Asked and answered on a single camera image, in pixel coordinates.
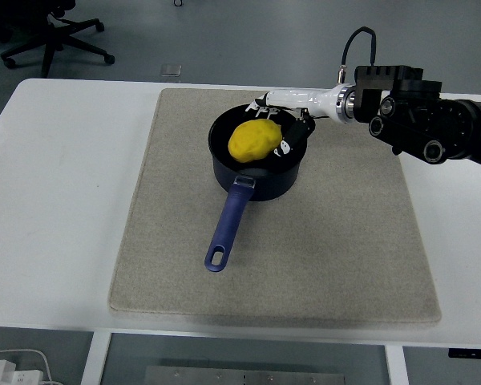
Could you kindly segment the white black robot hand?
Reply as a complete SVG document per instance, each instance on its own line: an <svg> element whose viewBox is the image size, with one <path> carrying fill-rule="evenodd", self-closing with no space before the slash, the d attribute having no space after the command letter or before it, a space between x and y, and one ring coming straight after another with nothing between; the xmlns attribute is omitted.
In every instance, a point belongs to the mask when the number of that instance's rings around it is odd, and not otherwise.
<svg viewBox="0 0 481 385"><path fill-rule="evenodd" d="M280 167L305 151L317 119L349 123L342 85L326 90L276 89L254 99L245 109L246 121L228 140L229 155L241 164L263 162Z"/></svg>

